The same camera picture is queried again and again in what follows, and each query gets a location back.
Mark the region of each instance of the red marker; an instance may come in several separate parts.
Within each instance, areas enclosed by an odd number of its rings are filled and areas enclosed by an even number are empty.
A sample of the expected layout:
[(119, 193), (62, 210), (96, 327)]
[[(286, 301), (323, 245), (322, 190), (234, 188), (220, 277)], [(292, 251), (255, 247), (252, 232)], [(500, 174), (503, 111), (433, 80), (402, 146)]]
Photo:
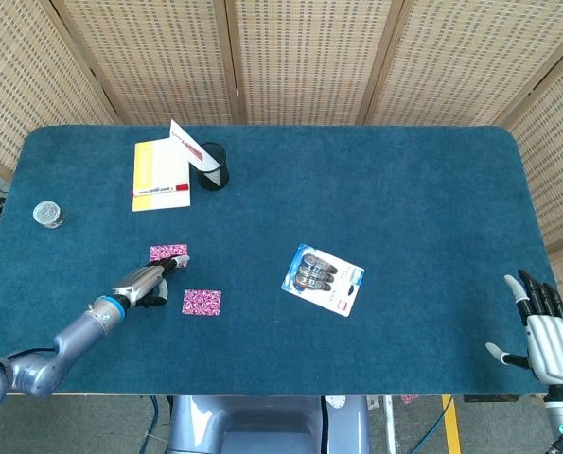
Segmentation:
[(152, 189), (140, 189), (137, 191), (133, 191), (133, 196), (149, 196), (151, 194), (164, 194), (167, 192), (180, 192), (180, 191), (187, 191), (188, 184), (177, 184), (175, 186), (167, 186), (167, 187), (153, 187)]

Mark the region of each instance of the blue cable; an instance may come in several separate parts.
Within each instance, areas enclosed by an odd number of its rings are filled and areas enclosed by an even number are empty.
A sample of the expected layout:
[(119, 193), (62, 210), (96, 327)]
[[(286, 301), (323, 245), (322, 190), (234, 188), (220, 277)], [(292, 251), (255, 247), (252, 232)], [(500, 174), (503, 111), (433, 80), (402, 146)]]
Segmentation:
[(432, 425), (429, 431), (426, 432), (426, 434), (420, 439), (419, 442), (417, 442), (417, 445), (415, 445), (415, 448), (412, 449), (411, 454), (415, 454), (418, 451), (418, 449), (420, 449), (420, 447), (422, 447), (422, 445), (425, 444), (429, 440), (429, 438), (433, 435), (433, 433), (438, 429), (439, 424), (441, 424), (441, 421), (443, 421), (443, 418), (445, 418), (445, 413), (448, 412), (451, 402), (453, 402), (453, 396), (451, 397), (448, 404), (443, 409), (443, 412), (439, 416), (439, 419), (436, 420), (436, 422)]
[(157, 399), (154, 395), (150, 395), (150, 402), (152, 403), (152, 420), (150, 421), (149, 431), (147, 432), (147, 436), (145, 436), (144, 441), (142, 442), (142, 446), (140, 446), (139, 454), (145, 454), (147, 450), (147, 444), (149, 443), (149, 435), (152, 434), (152, 430), (155, 428), (157, 424), (157, 420), (159, 420), (159, 405), (157, 404)]

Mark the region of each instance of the white robotic hand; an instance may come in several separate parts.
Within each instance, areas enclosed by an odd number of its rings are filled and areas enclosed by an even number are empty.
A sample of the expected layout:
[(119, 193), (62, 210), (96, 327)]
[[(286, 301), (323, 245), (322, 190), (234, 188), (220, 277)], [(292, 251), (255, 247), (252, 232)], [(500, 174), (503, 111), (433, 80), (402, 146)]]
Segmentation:
[(545, 385), (563, 385), (563, 302), (549, 284), (541, 285), (527, 272), (519, 270), (523, 286), (510, 275), (504, 281), (517, 302), (525, 326), (529, 355), (521, 357), (503, 352), (495, 343), (485, 346), (502, 364), (531, 368)]

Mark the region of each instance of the yellow floor line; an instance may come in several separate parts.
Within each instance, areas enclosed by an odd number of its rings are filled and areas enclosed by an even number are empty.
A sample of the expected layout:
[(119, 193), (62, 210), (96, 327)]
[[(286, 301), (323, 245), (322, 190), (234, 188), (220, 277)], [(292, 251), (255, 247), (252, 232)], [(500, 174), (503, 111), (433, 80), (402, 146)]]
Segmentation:
[[(442, 395), (443, 408), (448, 404), (451, 396)], [(458, 421), (455, 417), (455, 399), (451, 401), (447, 413), (445, 413), (445, 433), (448, 437), (448, 454), (460, 454), (460, 435), (458, 433)]]

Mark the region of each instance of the yellow notebook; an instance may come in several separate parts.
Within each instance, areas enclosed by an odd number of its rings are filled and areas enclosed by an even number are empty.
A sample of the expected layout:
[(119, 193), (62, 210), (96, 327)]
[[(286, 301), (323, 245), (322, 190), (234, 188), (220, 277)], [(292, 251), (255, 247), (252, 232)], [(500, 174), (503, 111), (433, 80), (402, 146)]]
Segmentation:
[[(171, 139), (139, 142), (133, 161), (133, 190), (189, 184), (188, 161)], [(132, 211), (190, 206), (190, 190), (133, 197)]]

